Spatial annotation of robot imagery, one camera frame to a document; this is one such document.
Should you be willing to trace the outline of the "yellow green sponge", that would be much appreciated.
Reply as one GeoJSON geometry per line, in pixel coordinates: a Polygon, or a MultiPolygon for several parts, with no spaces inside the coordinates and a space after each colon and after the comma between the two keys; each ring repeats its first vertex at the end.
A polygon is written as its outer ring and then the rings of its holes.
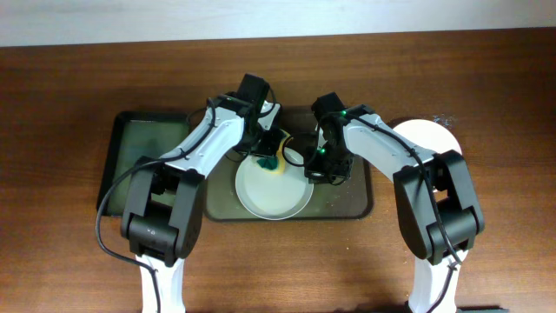
{"type": "Polygon", "coordinates": [[[272,129],[263,135],[255,155],[256,163],[263,170],[277,175],[285,172],[286,161],[283,155],[284,144],[289,134],[279,128],[272,129]]]}

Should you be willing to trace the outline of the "grey round plate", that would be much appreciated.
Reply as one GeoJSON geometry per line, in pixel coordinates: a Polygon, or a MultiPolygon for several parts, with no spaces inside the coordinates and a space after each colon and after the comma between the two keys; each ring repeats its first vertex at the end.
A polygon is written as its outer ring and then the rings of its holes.
{"type": "Polygon", "coordinates": [[[302,168],[286,163],[283,172],[263,169],[258,156],[248,156],[235,174],[235,193],[254,216],[277,221],[301,212],[309,203],[314,185],[302,168]]]}

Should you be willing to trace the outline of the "pink round plate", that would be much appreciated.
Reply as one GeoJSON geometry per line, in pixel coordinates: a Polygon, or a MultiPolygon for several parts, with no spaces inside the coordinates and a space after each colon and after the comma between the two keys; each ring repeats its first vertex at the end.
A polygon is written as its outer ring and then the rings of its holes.
{"type": "Polygon", "coordinates": [[[462,155],[462,149],[455,136],[438,123],[424,119],[411,119],[396,125],[394,131],[425,149],[437,153],[455,150],[462,155]]]}

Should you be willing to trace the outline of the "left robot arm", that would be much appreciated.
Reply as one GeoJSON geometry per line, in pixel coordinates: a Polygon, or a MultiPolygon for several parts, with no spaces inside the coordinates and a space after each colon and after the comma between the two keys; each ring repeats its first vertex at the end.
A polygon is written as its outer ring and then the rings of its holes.
{"type": "Polygon", "coordinates": [[[220,95],[208,99],[200,123],[174,149],[141,158],[129,182],[121,235],[142,279],[142,311],[183,312],[185,260],[200,234],[200,185],[233,148],[253,151],[272,129],[281,105],[220,95]]]}

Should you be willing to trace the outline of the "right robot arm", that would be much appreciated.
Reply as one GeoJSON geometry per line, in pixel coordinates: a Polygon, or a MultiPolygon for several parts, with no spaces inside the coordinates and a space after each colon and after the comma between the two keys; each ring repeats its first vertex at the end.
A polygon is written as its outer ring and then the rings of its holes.
{"type": "Polygon", "coordinates": [[[435,152],[388,127],[368,106],[311,107],[316,144],[305,162],[307,175],[318,166],[319,180],[335,179],[348,158],[362,157],[394,185],[400,233],[416,260],[410,312],[455,312],[463,260],[485,229],[473,181],[463,156],[435,152]]]}

